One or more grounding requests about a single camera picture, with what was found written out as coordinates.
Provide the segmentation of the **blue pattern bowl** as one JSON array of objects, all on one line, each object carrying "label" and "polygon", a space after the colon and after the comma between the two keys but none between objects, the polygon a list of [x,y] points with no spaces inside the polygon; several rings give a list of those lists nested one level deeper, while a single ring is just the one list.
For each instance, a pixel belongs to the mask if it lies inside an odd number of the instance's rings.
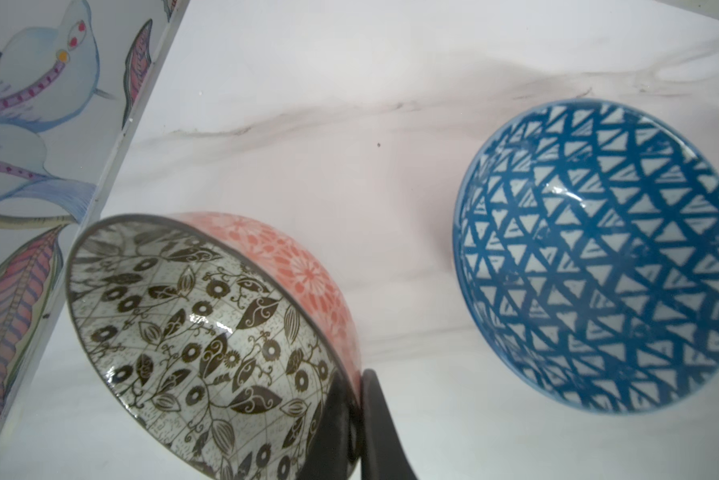
[{"label": "blue pattern bowl", "polygon": [[719,374],[719,176],[631,106],[535,106],[481,146],[453,214],[469,313],[566,406],[654,412]]}]

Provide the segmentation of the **green leaf pattern bowl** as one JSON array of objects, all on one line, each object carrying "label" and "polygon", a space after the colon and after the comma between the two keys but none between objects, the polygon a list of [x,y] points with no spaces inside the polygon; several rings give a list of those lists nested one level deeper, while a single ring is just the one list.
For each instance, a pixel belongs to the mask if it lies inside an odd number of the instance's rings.
[{"label": "green leaf pattern bowl", "polygon": [[331,383],[361,410],[345,299],[302,245],[248,217],[101,220],[66,272],[77,338],[157,442],[212,479],[296,479]]}]

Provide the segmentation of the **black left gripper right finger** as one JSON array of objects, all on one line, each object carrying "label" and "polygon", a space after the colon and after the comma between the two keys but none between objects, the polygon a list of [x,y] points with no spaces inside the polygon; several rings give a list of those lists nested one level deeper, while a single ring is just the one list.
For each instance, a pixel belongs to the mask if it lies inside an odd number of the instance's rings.
[{"label": "black left gripper right finger", "polygon": [[362,480],[417,480],[385,401],[381,382],[375,370],[363,371]]}]

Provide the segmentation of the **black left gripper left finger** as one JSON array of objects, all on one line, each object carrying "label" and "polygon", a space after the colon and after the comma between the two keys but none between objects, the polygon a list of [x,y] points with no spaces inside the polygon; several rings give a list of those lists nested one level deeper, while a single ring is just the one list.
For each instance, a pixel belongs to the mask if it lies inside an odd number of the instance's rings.
[{"label": "black left gripper left finger", "polygon": [[359,410],[342,379],[331,383],[297,480],[347,480],[358,460]]}]

